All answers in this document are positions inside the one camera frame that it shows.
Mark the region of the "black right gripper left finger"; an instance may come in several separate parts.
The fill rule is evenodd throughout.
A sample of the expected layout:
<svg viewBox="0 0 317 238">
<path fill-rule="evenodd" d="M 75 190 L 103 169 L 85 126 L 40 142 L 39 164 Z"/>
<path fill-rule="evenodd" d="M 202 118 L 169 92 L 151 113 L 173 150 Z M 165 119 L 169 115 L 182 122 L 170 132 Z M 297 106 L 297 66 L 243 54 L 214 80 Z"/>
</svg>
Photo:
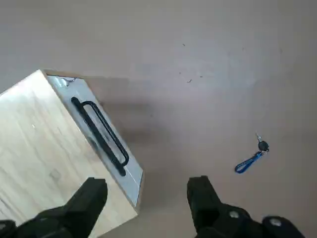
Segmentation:
<svg viewBox="0 0 317 238">
<path fill-rule="evenodd" d="M 1 220 L 2 238 L 87 238 L 107 201 L 107 183 L 103 178 L 88 178 L 63 206 L 40 212 L 17 225 Z"/>
</svg>

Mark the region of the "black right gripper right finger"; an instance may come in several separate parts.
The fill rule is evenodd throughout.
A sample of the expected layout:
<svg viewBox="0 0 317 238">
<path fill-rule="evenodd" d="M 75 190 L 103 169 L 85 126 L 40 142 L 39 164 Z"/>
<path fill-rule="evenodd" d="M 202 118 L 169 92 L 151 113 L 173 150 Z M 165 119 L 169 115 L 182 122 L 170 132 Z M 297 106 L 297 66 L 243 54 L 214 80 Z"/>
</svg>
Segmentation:
<svg viewBox="0 0 317 238">
<path fill-rule="evenodd" d="M 187 199 L 197 238 L 303 238 L 288 219 L 266 216 L 261 222 L 236 206 L 222 203 L 207 176 L 189 178 Z"/>
</svg>

